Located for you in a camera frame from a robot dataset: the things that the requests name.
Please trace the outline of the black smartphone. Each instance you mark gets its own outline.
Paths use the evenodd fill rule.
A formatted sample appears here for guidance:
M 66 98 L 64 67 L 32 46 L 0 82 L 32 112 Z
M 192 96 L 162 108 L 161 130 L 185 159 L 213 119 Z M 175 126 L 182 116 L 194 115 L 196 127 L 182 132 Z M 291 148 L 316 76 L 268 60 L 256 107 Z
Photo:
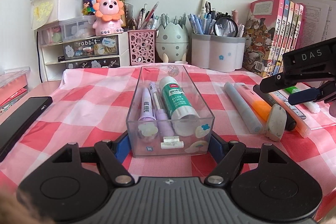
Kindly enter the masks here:
M 34 121 L 52 104 L 50 96 L 30 97 L 1 124 L 1 162 Z

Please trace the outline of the white used eraser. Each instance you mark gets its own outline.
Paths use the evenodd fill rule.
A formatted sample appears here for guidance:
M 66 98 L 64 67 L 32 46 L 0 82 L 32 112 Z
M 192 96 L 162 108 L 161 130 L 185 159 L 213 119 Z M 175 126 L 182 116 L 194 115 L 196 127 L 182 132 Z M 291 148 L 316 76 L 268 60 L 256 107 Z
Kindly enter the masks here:
M 264 135 L 272 141 L 280 141 L 285 131 L 286 120 L 285 109 L 277 103 L 274 104 L 264 127 Z

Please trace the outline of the white drawer organizer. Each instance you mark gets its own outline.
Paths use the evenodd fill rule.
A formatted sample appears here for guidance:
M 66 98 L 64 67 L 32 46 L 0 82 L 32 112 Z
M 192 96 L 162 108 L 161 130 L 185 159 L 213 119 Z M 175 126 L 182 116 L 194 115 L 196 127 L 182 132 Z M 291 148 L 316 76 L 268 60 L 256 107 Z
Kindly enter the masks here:
M 86 15 L 37 29 L 43 80 L 61 80 L 66 69 L 130 65 L 127 33 L 96 36 L 95 20 L 95 16 Z

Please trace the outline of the clear plastic organizer tray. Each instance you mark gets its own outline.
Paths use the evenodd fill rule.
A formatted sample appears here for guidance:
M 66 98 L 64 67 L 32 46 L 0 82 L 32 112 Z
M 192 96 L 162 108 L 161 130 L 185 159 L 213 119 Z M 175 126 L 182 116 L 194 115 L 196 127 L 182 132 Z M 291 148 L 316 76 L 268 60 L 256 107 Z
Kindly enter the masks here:
M 187 67 L 142 67 L 126 117 L 134 157 L 201 155 L 215 117 Z

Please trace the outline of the pink comic book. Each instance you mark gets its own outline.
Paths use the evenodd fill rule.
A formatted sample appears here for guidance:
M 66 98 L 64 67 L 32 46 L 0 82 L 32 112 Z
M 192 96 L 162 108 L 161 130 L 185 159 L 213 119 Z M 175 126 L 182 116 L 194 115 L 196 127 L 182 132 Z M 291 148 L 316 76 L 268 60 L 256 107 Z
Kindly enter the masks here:
M 244 28 L 243 67 L 260 77 L 273 69 L 285 0 L 258 0 L 251 3 Z

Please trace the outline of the pink checkered tablecloth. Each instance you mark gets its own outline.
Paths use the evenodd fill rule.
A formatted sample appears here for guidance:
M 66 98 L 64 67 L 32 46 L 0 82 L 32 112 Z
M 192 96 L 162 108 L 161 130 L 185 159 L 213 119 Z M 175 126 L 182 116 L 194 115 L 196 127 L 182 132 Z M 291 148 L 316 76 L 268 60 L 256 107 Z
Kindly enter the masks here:
M 250 72 L 220 73 L 191 65 L 187 71 L 214 114 L 214 131 L 218 135 L 248 147 L 259 147 L 266 141 L 249 133 L 223 91 L 227 82 L 254 86 L 260 77 Z M 1 162 L 1 188 L 15 191 L 28 174 L 69 142 L 90 147 L 104 139 L 117 139 L 126 130 L 139 73 L 139 67 L 65 71 L 60 87 L 52 94 L 52 105 Z M 335 119 L 326 104 L 320 108 L 317 114 L 306 114 L 311 128 L 308 137 L 292 131 L 277 142 L 278 148 L 319 182 L 323 200 L 318 219 L 335 207 Z

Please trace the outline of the magnifying glass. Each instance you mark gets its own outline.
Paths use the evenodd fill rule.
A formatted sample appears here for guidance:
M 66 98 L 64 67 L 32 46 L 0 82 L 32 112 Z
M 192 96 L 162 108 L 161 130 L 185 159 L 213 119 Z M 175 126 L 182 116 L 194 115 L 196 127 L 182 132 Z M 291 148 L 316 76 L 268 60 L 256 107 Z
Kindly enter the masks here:
M 238 36 L 238 25 L 232 18 L 221 17 L 214 24 L 216 36 L 235 38 Z

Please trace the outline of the pink highlighter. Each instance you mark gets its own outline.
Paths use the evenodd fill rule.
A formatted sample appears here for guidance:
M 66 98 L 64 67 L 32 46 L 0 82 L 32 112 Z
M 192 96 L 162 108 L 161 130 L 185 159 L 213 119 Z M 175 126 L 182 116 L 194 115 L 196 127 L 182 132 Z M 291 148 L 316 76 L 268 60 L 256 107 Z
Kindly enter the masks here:
M 310 135 L 311 129 L 310 127 L 305 123 L 304 120 L 302 120 L 299 116 L 297 116 L 282 100 L 280 100 L 278 97 L 276 97 L 273 93 L 270 93 L 269 95 L 272 96 L 273 99 L 276 100 L 276 102 L 282 106 L 289 115 L 296 121 L 296 127 L 295 130 L 303 137 L 306 138 Z

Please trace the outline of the white flower pen holder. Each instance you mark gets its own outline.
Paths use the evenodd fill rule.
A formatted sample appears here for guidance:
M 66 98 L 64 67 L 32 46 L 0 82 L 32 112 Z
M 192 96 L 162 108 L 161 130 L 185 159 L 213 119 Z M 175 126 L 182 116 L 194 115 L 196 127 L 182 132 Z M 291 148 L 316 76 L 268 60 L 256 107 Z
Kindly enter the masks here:
M 242 69 L 246 38 L 192 34 L 191 64 L 219 72 Z

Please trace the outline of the lilac barcode pen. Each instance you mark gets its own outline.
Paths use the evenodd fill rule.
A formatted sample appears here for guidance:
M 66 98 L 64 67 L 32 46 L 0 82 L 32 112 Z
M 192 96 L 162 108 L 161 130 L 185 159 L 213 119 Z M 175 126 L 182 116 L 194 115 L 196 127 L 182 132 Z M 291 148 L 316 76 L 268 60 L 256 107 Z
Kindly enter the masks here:
M 139 135 L 142 139 L 151 138 L 157 133 L 151 95 L 148 88 L 143 88 L 142 90 L 141 113 L 138 121 Z

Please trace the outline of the red spine comic book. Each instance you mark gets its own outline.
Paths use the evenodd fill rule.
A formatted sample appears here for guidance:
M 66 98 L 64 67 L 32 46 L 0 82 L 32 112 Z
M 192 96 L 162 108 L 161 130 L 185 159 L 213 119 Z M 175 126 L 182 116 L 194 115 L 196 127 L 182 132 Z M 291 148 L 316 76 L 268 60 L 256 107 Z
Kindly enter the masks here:
M 302 17 L 304 12 L 304 5 L 301 3 L 295 3 L 294 12 L 291 20 L 291 25 L 289 29 L 289 34 L 286 35 L 286 42 L 284 44 L 284 49 L 280 52 L 280 66 L 278 68 L 278 73 L 283 71 L 283 54 L 293 51 L 296 48 L 296 44 L 298 42 L 298 37 L 300 33 Z

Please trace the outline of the orange highlighter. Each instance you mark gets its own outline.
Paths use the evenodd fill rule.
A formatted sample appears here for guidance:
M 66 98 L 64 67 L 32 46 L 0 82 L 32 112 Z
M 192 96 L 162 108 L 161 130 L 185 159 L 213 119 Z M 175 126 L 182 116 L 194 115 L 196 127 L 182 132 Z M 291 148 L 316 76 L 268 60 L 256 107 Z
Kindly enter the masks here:
M 234 83 L 234 88 L 264 121 L 268 120 L 270 105 L 244 83 Z

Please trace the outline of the pink storage box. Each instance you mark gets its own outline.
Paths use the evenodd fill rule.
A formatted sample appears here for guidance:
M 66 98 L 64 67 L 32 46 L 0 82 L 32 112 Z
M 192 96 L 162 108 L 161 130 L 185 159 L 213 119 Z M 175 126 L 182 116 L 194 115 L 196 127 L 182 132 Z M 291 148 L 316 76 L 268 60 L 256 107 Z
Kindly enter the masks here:
M 27 94 L 28 68 L 5 71 L 1 75 L 1 115 Z

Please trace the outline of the white paper stack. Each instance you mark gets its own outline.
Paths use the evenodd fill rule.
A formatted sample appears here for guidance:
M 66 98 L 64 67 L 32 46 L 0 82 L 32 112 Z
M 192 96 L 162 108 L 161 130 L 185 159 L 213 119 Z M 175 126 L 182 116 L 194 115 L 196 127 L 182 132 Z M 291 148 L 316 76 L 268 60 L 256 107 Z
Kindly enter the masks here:
M 304 6 L 296 49 L 335 38 L 335 1 L 294 0 Z

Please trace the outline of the green glue stick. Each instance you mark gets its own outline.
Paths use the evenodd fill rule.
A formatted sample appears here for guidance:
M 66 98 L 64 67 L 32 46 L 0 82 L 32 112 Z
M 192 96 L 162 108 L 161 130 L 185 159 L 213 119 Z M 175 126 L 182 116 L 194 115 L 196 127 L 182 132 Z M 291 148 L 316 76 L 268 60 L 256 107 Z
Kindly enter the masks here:
M 173 77 L 167 76 L 160 80 L 159 88 L 175 133 L 182 137 L 194 135 L 194 122 L 199 119 L 199 115 L 179 83 Z

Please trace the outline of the green egg pen holder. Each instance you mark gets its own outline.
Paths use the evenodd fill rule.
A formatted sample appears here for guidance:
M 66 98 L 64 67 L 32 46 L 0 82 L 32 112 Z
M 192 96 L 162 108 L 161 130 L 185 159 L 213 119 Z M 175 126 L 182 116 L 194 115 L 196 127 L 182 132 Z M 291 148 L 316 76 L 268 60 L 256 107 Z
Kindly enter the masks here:
M 160 25 L 157 28 L 155 50 L 164 63 L 186 61 L 189 41 L 189 33 L 185 26 L 173 23 L 166 27 Z

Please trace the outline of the green highlighter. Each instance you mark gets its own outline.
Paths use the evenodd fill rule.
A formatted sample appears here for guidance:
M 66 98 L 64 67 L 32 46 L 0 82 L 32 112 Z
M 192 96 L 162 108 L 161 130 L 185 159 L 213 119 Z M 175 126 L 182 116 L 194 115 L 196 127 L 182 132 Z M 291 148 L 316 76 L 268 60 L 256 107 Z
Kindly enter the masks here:
M 311 113 L 317 114 L 321 111 L 319 104 L 305 99 L 300 93 L 301 90 L 295 86 L 285 88 L 284 91 L 289 94 L 288 101 L 291 105 L 304 105 Z

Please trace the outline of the pencil lead refill case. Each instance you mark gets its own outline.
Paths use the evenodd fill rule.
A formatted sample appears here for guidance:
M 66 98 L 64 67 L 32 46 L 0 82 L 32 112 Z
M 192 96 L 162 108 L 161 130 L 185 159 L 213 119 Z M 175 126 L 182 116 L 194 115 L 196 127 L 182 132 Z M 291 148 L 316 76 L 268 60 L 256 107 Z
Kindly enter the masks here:
M 276 97 L 278 97 L 280 100 L 282 100 L 297 116 L 299 116 L 302 120 L 306 119 L 306 115 L 303 114 L 298 108 L 296 108 L 295 106 L 292 106 L 287 98 L 282 95 L 279 91 L 274 92 L 274 95 Z

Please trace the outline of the pink perforated pen holder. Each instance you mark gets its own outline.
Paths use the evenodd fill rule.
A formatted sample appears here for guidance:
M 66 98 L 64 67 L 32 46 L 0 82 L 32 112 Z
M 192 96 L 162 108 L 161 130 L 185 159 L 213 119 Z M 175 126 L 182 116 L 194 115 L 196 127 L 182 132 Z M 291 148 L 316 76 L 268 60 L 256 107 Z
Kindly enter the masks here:
M 130 65 L 155 63 L 156 30 L 128 31 Z

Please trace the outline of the blue spine comic book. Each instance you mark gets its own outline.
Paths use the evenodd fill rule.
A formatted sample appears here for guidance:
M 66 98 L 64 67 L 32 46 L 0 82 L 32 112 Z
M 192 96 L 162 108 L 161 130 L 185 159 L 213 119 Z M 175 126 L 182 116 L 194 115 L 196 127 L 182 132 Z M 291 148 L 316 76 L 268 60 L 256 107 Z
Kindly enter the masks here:
M 291 21 L 290 19 L 293 17 L 292 10 L 290 8 L 290 0 L 284 0 L 283 9 L 282 9 L 282 17 L 280 20 L 280 29 L 276 31 L 276 48 L 274 52 L 274 56 L 272 59 L 272 65 L 270 66 L 268 76 L 274 75 L 278 73 L 281 64 L 281 58 L 284 53 L 284 49 L 286 46 L 286 42 L 288 41 L 287 30 L 290 29 Z

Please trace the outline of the pink lion toy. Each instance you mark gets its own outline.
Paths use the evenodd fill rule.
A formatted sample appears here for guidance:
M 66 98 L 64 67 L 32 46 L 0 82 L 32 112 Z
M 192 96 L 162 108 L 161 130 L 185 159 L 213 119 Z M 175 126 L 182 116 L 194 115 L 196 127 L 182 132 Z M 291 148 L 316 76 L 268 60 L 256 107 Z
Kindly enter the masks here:
M 92 28 L 96 36 L 123 33 L 123 2 L 120 0 L 96 0 L 93 5 L 96 21 Z

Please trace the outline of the light blue highlighter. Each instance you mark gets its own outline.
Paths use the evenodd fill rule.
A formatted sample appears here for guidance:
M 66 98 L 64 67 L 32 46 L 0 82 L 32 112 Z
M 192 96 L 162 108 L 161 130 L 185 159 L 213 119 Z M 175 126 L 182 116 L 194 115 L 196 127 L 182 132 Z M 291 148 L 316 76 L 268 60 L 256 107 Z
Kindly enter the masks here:
M 263 129 L 262 123 L 234 86 L 231 83 L 226 82 L 224 84 L 224 91 L 236 107 L 236 110 L 240 114 L 249 132 L 251 134 L 260 134 Z

